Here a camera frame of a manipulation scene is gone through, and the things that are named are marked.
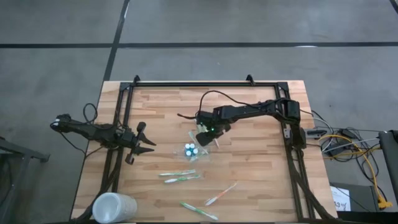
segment black metal frame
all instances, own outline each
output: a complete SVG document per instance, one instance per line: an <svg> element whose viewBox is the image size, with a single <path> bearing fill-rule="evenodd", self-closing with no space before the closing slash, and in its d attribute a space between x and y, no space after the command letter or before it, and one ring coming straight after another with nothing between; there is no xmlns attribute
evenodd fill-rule
<svg viewBox="0 0 398 224"><path fill-rule="evenodd" d="M118 119L120 115L120 110L121 110L121 103L123 100L123 94L124 91L128 90L128 96L127 96L127 102L126 102L126 110L123 118L123 126L127 127L128 120L129 120L129 114L130 114L130 109L131 109L131 103L132 103L132 93L134 91L134 87L170 87L170 86L176 86L176 87L188 87L188 86L236 86L236 87L244 87L244 86L258 86L258 87L273 87L275 90L275 97L278 98L288 98L290 99L290 93L289 93L289 86L287 82L255 82L252 78L251 75L248 75L246 78L246 81L243 82L139 82L140 78L136 76L134 78L134 81L129 83L129 82L122 82L120 83L119 87L119 94L118 94L118 100L116 103L116 109L115 109L115 114L114 114L114 120L113 123L115 125L118 124ZM283 122L280 123L282 132L283 129L287 127L287 125ZM315 196L311 193L309 186L308 186L308 179L307 179L307 173L305 170L305 164L303 160L303 154L301 149L294 149L290 145L289 138L285 137L285 135L282 135L284 139L284 144L285 144L285 151L286 151L286 156L287 156L287 165L289 168L289 174L290 174L290 181L291 181L291 186L292 186L292 192L293 192L293 199L294 199L294 204L295 204L295 211L297 214L297 220L298 222L306 222L306 223L345 223L344 221L337 220L337 219L328 219L331 217L329 214L327 214L326 210L320 205L320 203L316 200ZM119 182L119 174L120 174L120 169L121 169L121 163L122 163L122 156L123 156L123 148L119 148L116 151L118 152L117 158L116 158L116 163L114 165L114 169L112 170L111 174L109 174L111 170L111 161L112 161L112 156L115 150L108 150L108 153L106 155L106 160L105 160L105 165L104 165L104 171L103 171L103 178L101 181L101 190L100 193L97 195L97 197L102 194L103 192L106 192L110 186L112 185L112 192L117 192L118 190L118 182ZM293 151L296 151L297 154L297 161L298 161L298 166L299 166L299 172L297 172L294 164L294 159L293 159ZM303 209L302 209L302 204L300 201L300 194L299 194L299 188L297 187L299 185L301 189L304 192L304 196L306 199L306 204L307 204L307 210L308 210L308 218L305 218L303 215ZM317 210L317 212L320 214L321 218L326 218L326 220L319 220L316 219L315 217L315 212L314 208Z"/></svg>
<svg viewBox="0 0 398 224"><path fill-rule="evenodd" d="M11 188L6 195L4 204L2 204L0 209L0 223L9 223L9 219L11 216L11 211L15 206L15 202L17 199L17 193L21 188L22 181L26 175L26 171L29 165L29 162L32 158L38 159L40 162L47 162L49 160L49 154L42 154L40 152L18 146L11 142L6 141L3 138L0 138L0 149L10 152L1 154L1 162L0 164L4 164L4 156L19 156L22 158L22 164L19 167L18 173L14 181L12 182Z"/></svg>

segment plastic cup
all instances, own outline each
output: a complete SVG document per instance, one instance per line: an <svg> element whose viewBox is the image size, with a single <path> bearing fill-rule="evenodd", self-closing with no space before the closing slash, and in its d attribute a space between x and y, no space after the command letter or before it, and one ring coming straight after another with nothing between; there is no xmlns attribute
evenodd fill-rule
<svg viewBox="0 0 398 224"><path fill-rule="evenodd" d="M136 212L136 199L118 193L104 193L95 200L93 205L93 216L99 223L129 220Z"/></svg>

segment gray floor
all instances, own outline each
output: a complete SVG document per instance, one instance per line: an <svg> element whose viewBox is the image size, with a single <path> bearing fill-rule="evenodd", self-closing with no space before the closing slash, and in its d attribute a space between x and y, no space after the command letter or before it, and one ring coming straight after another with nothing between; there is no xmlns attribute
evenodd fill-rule
<svg viewBox="0 0 398 224"><path fill-rule="evenodd" d="M122 0L0 1L0 44L109 43ZM133 0L121 42L398 41L388 0ZM0 136L41 152L16 222L68 220L82 154L49 128L98 101L110 49L0 49ZM398 48L121 49L111 80L305 80L311 106L335 127L397 129ZM372 138L376 133L363 133ZM87 141L69 135L80 147ZM398 211L382 152L377 181ZM326 162L332 182L370 185L354 162Z"/></svg>

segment wooden table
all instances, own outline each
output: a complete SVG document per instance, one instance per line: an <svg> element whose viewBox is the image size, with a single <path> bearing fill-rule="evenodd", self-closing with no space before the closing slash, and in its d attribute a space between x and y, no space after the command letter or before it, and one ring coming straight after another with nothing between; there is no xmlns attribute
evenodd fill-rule
<svg viewBox="0 0 398 224"><path fill-rule="evenodd" d="M97 123L112 123L120 82L104 82L98 105ZM300 102L302 110L311 111L303 81L288 81L290 97ZM188 132L196 130L193 121L178 117L193 116L199 100L208 90L222 91L238 101L257 103L275 98L270 87L145 87L134 88L129 126L147 124L145 134L155 142L154 152L136 156L132 166L123 161L119 190L133 196L138 210L132 222L206 222L211 221L179 205L187 202L216 215L220 222L296 221L289 171L280 123L270 116L239 120L218 139L220 148L210 146L210 156L190 164L179 155L191 142ZM225 96L210 93L203 100L203 109L236 105ZM301 113L303 128L313 128L309 114ZM308 143L317 144L314 140ZM91 142L88 152L98 148ZM328 212L337 217L325 165L318 147L307 146L304 161L310 188ZM100 189L106 150L86 159L73 206L72 217L79 216ZM165 184L158 175L175 170L196 169L203 177L174 184ZM213 205L204 201L229 185L237 186ZM307 215L301 193L302 207Z"/></svg>

